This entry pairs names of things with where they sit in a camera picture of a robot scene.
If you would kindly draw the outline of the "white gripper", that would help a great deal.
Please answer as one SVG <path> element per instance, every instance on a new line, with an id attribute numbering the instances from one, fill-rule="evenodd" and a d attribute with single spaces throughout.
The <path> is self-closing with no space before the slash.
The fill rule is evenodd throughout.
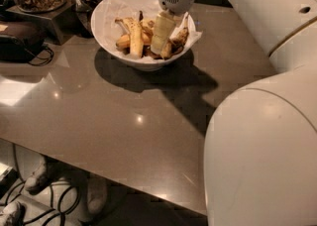
<path id="1" fill-rule="evenodd" d="M 154 34 L 152 36 L 151 51 L 159 55 L 167 40 L 172 34 L 175 26 L 182 24 L 184 13 L 186 13 L 195 0 L 158 0 L 163 10 L 156 17 Z"/>

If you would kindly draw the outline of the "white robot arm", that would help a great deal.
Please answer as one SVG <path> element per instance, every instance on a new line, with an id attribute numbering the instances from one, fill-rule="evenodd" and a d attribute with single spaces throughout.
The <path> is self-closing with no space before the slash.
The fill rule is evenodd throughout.
<path id="1" fill-rule="evenodd" d="M 228 0 L 276 70 L 230 94 L 205 136 L 208 226 L 317 226 L 317 0 Z M 158 0 L 176 15 L 193 0 Z"/>

